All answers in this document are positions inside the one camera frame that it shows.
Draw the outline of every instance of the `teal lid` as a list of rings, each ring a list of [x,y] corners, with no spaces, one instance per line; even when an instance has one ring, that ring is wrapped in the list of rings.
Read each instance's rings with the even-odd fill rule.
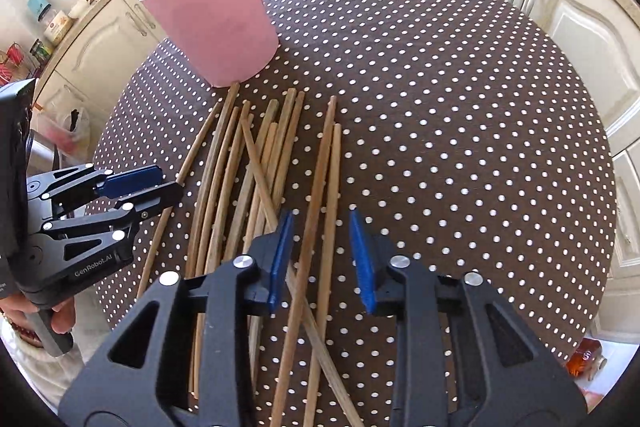
[[[33,13],[36,19],[40,16],[42,11],[49,5],[49,1],[47,0],[29,0],[27,3],[29,10]]]

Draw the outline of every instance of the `human hand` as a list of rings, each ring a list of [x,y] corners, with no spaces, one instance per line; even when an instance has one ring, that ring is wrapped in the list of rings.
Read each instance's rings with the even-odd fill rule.
[[[0,299],[0,309],[11,322],[26,330],[33,330],[31,323],[25,316],[26,313],[36,313],[38,308],[21,293],[9,295]],[[56,333],[66,333],[76,323],[76,304],[71,297],[57,306],[53,306],[53,316],[51,317],[51,328]]]

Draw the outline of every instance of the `plastic bag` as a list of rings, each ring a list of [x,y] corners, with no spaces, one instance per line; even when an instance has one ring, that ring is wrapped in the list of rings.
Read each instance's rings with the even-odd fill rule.
[[[35,130],[62,152],[80,161],[87,160],[91,138],[89,113],[68,86],[57,90],[44,103],[42,111],[34,112],[33,120]]]

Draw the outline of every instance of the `round table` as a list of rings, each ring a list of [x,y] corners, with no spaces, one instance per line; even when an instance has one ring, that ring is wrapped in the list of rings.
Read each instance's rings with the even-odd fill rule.
[[[338,95],[344,157],[327,343],[365,425],[389,414],[395,328],[392,319],[364,313],[348,248],[350,207],[431,270],[460,277],[477,269],[559,361],[567,360],[604,291],[616,205],[602,124],[562,51],[505,0],[264,3],[280,47],[242,83],[238,103],[250,100],[259,123],[270,98],[282,100],[289,87],[306,91],[284,194],[284,205],[299,213],[301,235],[318,132],[330,95]],[[171,41],[162,42],[111,115],[96,165],[121,171],[157,163],[173,179],[225,92],[192,71]],[[170,220],[153,278],[184,269],[208,146]],[[100,201],[91,210],[107,206]],[[155,221],[140,230],[136,262],[98,284],[112,325],[132,305]],[[286,311],[277,313],[262,335],[261,425],[269,422],[286,321]],[[301,330],[284,425],[302,424],[309,360]],[[454,389],[450,382],[453,401]],[[316,423],[347,425],[324,379],[320,391]]]

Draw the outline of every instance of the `pink object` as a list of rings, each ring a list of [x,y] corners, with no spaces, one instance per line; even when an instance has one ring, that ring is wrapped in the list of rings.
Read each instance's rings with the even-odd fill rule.
[[[140,0],[214,87],[243,82],[275,55],[262,0]]]

